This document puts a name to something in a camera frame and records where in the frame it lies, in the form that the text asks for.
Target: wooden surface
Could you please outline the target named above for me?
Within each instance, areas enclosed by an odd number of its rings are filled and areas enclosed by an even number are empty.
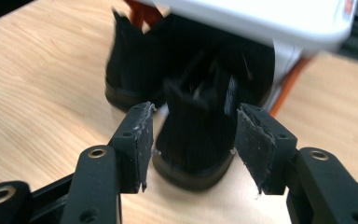
[[[118,0],[38,0],[0,19],[0,182],[32,190],[71,174],[106,144],[124,113],[104,98]],[[358,63],[327,53],[305,68],[277,114],[299,147],[326,149],[358,180]],[[155,115],[155,135],[163,122]],[[212,189],[192,193],[152,165],[148,189],[123,195],[125,223],[290,223],[284,196],[258,196],[236,157]]]

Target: white object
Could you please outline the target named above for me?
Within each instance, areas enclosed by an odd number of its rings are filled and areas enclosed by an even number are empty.
[[[336,50],[350,35],[357,0],[138,0],[260,43],[273,39],[275,73],[270,110],[283,77],[303,54]]]

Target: black sneaker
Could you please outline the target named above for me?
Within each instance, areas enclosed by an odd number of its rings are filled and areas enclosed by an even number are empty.
[[[190,190],[208,189],[227,171],[240,102],[259,105],[274,73],[274,49],[229,37],[203,50],[179,81],[165,82],[170,114],[153,163],[164,178]]]
[[[162,82],[178,77],[205,46],[219,42],[229,33],[174,14],[168,15],[147,33],[114,12],[115,45],[106,66],[106,99],[128,110],[150,101],[165,103]]]

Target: wooden table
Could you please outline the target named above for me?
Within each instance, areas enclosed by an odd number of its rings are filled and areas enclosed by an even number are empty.
[[[38,0],[0,19],[0,182],[32,190],[71,174],[79,153],[106,144],[124,113],[104,98],[118,0]],[[298,147],[334,153],[358,181],[358,63],[321,53],[276,119]],[[163,117],[155,115],[155,136]],[[212,189],[192,193],[151,164],[148,189],[122,195],[125,223],[290,223],[284,196],[258,196],[236,157]]]

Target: orange object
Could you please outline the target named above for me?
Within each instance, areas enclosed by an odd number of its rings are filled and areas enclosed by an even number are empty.
[[[151,7],[134,0],[124,0],[131,8],[130,22],[135,27],[142,30],[144,22],[152,27],[159,20],[164,18],[155,7]]]
[[[298,60],[296,65],[290,70],[290,72],[286,75],[286,77],[282,82],[282,92],[278,97],[277,101],[275,102],[275,105],[269,111],[272,117],[276,116],[286,96],[289,94],[290,90],[293,88],[294,84],[296,83],[296,80],[300,75],[302,69],[308,64],[308,62],[311,59],[312,58],[301,58],[300,60]]]

